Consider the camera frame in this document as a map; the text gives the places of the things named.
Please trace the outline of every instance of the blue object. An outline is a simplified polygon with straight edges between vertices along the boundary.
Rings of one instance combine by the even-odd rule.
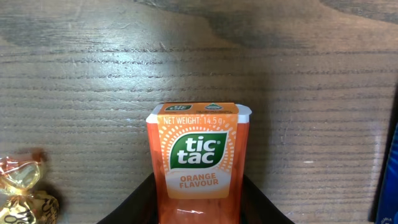
[[[381,188],[376,224],[398,224],[398,125]]]

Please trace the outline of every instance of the white lid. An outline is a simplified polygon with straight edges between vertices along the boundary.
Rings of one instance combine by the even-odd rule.
[[[250,108],[247,106],[236,104],[239,109],[238,113],[238,123],[248,123],[249,122],[249,115],[251,114]],[[162,109],[163,104],[159,104],[155,107],[152,113],[147,117],[147,123],[155,124],[157,123],[157,114],[159,114],[160,110]]]

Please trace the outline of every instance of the wooden surface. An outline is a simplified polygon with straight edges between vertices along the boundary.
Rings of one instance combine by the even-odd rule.
[[[296,223],[366,223],[398,78],[387,0],[2,0],[1,155],[43,147],[60,223],[151,172],[164,101],[253,110],[246,174]]]

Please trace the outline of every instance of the blue wrapper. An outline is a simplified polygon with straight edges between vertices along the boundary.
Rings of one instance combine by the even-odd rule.
[[[381,189],[376,224],[398,224],[398,130],[394,133]]]

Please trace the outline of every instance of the wooden table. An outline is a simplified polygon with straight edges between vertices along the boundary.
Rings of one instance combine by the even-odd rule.
[[[398,78],[398,3],[2,0],[1,155],[42,147],[59,223],[151,172],[165,101],[253,110],[246,174],[296,223],[366,223]]]

